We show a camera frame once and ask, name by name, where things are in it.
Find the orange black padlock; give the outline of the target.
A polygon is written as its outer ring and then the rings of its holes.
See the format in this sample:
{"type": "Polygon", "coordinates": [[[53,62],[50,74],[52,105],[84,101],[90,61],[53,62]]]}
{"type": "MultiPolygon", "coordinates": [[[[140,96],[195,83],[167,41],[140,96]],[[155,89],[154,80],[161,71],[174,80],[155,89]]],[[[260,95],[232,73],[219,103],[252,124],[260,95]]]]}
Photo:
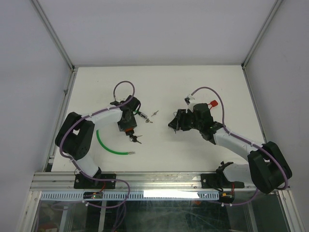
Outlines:
{"type": "Polygon", "coordinates": [[[133,129],[133,128],[130,128],[130,129],[125,130],[126,136],[133,136],[134,133],[135,133],[135,132],[134,132],[134,129],[133,129]]]}

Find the black-headed key pair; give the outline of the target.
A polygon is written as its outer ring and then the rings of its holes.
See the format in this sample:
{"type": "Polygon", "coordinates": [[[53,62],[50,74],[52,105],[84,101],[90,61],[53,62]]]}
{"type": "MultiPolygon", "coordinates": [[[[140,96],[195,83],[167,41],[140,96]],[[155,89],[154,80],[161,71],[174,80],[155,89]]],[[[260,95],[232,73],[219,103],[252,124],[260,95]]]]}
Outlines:
{"type": "Polygon", "coordinates": [[[132,142],[141,144],[141,142],[138,140],[138,138],[141,137],[141,135],[136,136],[132,134],[129,137],[132,142]]]}

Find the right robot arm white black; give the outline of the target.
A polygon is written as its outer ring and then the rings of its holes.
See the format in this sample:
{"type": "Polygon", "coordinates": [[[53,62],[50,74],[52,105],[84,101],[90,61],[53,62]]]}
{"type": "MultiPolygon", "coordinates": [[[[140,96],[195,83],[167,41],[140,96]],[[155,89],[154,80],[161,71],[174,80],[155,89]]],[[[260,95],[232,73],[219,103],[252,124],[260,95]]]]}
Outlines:
{"type": "Polygon", "coordinates": [[[227,187],[232,182],[247,182],[268,194],[284,187],[292,177],[292,170],[276,143],[255,144],[240,135],[227,132],[222,123],[214,121],[206,103],[178,109],[168,127],[174,131],[197,130],[204,140],[246,160],[245,164],[229,161],[218,167],[216,183],[221,187],[227,187]]]}

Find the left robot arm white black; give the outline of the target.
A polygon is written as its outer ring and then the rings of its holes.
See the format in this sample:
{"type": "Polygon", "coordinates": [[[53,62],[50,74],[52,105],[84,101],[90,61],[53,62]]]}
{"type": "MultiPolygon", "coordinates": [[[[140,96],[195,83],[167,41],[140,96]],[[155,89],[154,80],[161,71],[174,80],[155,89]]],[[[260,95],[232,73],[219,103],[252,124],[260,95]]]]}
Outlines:
{"type": "Polygon", "coordinates": [[[111,102],[111,107],[99,114],[82,116],[71,112],[67,115],[55,138],[55,144],[85,174],[84,182],[89,187],[95,188],[101,183],[101,169],[88,154],[94,132],[116,123],[120,132],[137,143],[138,137],[134,134],[137,127],[135,113],[140,106],[140,100],[130,95],[125,101],[111,102]]]}

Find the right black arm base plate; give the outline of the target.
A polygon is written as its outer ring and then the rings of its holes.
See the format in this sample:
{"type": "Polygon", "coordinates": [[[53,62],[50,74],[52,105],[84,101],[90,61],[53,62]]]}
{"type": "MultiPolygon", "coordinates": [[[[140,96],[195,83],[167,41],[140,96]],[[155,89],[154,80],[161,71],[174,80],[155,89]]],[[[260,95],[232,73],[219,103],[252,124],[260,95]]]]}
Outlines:
{"type": "Polygon", "coordinates": [[[242,189],[245,187],[243,182],[235,181],[231,182],[228,181],[227,178],[223,174],[217,173],[209,173],[209,174],[201,174],[201,186],[203,189],[216,189],[216,190],[223,190],[223,189],[242,189]]]}

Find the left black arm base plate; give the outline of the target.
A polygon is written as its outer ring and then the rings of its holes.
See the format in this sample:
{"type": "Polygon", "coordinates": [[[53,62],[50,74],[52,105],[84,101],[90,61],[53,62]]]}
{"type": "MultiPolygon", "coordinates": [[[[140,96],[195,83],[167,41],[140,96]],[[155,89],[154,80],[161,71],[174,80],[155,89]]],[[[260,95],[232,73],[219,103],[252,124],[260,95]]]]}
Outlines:
{"type": "Polygon", "coordinates": [[[74,189],[115,189],[116,174],[100,174],[97,176],[104,181],[92,180],[82,174],[75,175],[74,189]]]}

